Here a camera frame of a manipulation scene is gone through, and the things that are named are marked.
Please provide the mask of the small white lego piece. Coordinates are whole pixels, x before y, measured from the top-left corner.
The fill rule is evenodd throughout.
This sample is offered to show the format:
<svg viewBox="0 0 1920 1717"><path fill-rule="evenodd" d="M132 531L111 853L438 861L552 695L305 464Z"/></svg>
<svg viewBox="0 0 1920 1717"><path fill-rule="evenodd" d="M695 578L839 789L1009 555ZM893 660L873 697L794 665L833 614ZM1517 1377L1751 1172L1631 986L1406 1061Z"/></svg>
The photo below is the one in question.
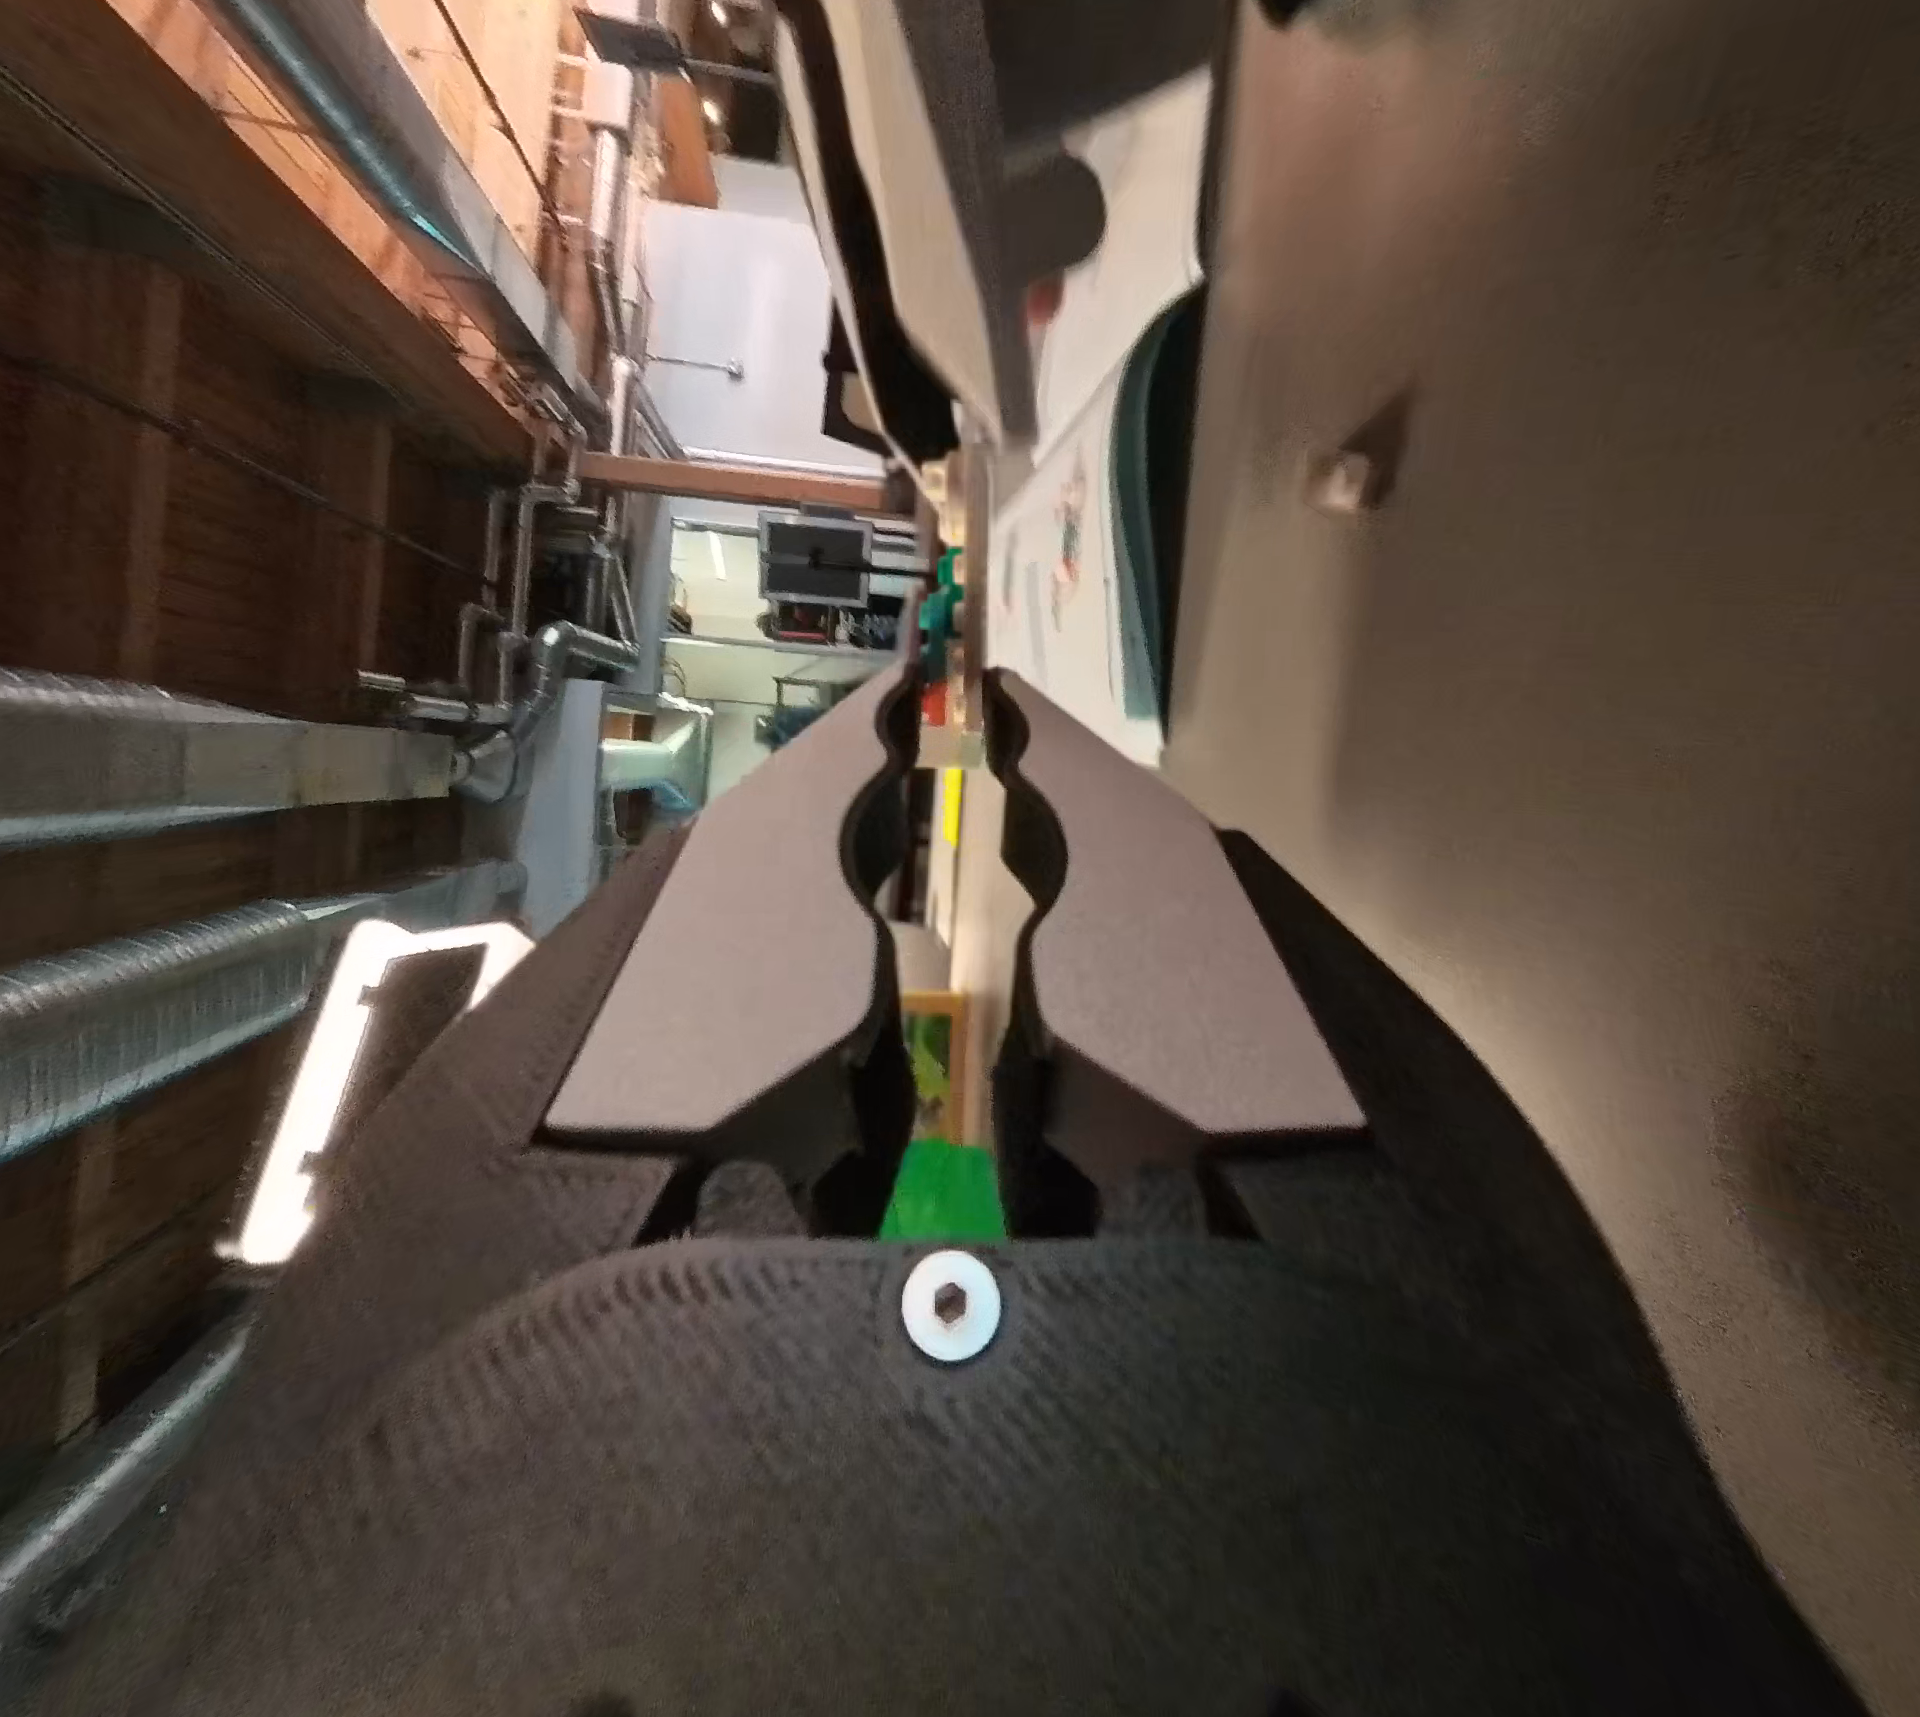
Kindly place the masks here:
<svg viewBox="0 0 1920 1717"><path fill-rule="evenodd" d="M1394 496L1412 440L1416 393L1378 407L1348 439L1308 469L1305 504L1337 518L1365 518Z"/></svg>

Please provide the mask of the open instruction booklet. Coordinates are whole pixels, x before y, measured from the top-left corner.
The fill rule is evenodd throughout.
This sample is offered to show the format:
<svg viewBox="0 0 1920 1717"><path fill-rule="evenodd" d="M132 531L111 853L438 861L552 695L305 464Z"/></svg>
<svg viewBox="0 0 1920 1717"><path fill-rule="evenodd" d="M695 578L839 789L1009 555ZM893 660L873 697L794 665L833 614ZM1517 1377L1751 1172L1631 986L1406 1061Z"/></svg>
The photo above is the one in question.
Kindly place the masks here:
<svg viewBox="0 0 1920 1717"><path fill-rule="evenodd" d="M1172 717L1210 282L1157 312L1046 458L1022 570L1026 677L1130 763Z"/></svg>

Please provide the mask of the green plastic bin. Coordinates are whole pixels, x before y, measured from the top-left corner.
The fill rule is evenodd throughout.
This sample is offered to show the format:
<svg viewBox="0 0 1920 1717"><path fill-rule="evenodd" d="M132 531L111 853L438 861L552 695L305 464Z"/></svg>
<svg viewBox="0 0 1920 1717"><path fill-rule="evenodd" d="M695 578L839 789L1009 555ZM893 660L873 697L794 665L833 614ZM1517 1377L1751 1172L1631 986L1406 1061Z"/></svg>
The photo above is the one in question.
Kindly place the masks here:
<svg viewBox="0 0 1920 1717"><path fill-rule="evenodd" d="M900 1155L875 1240L925 1248L991 1248L1008 1237L996 1155L915 1138Z"/></svg>

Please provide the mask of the grey ceiling pipe cluster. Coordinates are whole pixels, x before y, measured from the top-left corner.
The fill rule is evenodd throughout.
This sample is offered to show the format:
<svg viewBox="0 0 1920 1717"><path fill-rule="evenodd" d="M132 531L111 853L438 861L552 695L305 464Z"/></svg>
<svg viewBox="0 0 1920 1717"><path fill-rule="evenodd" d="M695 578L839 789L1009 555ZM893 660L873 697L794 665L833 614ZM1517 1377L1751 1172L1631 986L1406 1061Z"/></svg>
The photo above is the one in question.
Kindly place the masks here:
<svg viewBox="0 0 1920 1717"><path fill-rule="evenodd" d="M481 598L458 610L449 683L354 674L393 725L451 737L449 789L476 805L502 806L527 789L533 744L567 680L632 674L641 660L621 520L586 491L567 473L489 494Z"/></svg>

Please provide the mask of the white studio light panel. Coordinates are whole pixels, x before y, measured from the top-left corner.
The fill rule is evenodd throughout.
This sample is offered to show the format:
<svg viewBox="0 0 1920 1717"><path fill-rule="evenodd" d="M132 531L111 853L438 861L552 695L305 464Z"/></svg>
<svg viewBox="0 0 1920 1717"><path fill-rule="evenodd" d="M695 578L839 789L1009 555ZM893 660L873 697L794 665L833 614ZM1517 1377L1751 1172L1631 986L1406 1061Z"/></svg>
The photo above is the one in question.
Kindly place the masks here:
<svg viewBox="0 0 1920 1717"><path fill-rule="evenodd" d="M453 1016L479 1005L535 949L514 920L411 932L385 919L349 926L301 1043L285 1101L253 1168L234 1230L213 1254L244 1273L272 1273L297 1251L318 1214L324 1161L340 1144L365 1073L378 1001L396 965L471 956L471 982Z"/></svg>

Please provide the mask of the brown wooden beam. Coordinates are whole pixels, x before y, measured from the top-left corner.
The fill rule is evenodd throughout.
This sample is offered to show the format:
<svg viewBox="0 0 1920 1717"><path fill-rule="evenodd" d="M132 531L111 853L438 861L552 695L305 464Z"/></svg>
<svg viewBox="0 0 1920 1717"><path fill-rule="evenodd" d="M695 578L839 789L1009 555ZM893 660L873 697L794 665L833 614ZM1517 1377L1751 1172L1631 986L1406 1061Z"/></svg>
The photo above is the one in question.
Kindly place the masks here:
<svg viewBox="0 0 1920 1717"><path fill-rule="evenodd" d="M914 514L917 483L907 473L837 474L739 458L672 458L582 454L574 466L582 487L621 496L655 496L710 504L815 507L855 517Z"/></svg>

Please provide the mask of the white lego brick model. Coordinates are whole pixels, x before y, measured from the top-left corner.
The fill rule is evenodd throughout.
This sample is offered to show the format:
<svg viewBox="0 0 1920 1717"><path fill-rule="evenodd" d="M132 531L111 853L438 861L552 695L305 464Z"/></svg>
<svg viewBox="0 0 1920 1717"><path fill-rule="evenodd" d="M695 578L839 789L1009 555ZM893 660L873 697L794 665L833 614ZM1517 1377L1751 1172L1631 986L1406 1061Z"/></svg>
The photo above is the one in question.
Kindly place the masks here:
<svg viewBox="0 0 1920 1717"><path fill-rule="evenodd" d="M923 470L923 491L917 768L967 770L988 758L991 456L965 442Z"/></svg>

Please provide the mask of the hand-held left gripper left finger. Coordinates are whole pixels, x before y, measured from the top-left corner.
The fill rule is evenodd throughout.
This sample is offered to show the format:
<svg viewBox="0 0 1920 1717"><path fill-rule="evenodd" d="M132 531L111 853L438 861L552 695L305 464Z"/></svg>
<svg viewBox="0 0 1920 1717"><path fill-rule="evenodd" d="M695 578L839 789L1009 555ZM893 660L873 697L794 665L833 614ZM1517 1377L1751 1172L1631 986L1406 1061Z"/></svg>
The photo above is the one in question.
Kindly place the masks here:
<svg viewBox="0 0 1920 1717"><path fill-rule="evenodd" d="M779 1178L878 1230L915 1120L881 888L907 853L915 669L885 665L687 829L542 1135Z"/></svg>

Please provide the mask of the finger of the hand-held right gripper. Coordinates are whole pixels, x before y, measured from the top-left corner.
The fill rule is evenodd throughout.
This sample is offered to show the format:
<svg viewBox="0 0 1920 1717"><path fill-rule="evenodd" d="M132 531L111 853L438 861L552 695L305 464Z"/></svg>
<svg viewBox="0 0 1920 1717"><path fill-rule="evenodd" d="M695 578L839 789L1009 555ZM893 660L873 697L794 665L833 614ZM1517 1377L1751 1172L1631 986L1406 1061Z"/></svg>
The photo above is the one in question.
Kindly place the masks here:
<svg viewBox="0 0 1920 1717"><path fill-rule="evenodd" d="M1038 432L1023 296L996 216L997 120L981 0L779 0L825 17L895 315L972 435Z"/></svg>
<svg viewBox="0 0 1920 1717"><path fill-rule="evenodd" d="M958 446L952 391L900 322L824 11L775 6L771 58L792 163L828 266L837 338L870 407L871 442L885 442L910 464L939 463Z"/></svg>

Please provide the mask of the metal exhaust hood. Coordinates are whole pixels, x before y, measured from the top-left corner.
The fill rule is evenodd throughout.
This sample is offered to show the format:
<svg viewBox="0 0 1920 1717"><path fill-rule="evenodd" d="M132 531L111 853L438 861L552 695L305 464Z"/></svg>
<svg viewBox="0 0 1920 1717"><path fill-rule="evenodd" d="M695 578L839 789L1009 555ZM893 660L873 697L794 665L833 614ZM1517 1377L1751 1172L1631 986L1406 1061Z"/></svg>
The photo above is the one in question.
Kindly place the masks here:
<svg viewBox="0 0 1920 1717"><path fill-rule="evenodd" d="M707 770L710 712L619 705L603 710L595 785L612 841L632 845L655 827L698 816L707 800Z"/></svg>

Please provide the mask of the yellow lego set box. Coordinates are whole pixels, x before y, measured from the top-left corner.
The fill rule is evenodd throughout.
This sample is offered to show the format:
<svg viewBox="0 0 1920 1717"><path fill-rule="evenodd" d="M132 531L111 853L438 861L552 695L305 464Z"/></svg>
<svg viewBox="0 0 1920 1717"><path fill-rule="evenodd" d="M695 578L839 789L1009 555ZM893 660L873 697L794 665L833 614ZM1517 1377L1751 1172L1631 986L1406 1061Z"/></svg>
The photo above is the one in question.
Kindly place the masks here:
<svg viewBox="0 0 1920 1717"><path fill-rule="evenodd" d="M900 997L901 1043L914 1086L914 1140L964 1141L970 1000L952 989Z"/></svg>

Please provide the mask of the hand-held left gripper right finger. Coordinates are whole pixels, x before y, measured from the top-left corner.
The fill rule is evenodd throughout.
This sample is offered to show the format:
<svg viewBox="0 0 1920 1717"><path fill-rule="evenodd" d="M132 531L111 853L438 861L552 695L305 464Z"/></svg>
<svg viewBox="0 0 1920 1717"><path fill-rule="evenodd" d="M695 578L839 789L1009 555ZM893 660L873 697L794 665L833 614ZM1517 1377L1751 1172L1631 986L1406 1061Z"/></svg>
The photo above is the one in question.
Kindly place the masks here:
<svg viewBox="0 0 1920 1717"><path fill-rule="evenodd" d="M1362 1144L1370 1121L1213 824L1020 674L981 678L1027 901L991 1071L1009 1230L1097 1230L1150 1178Z"/></svg>

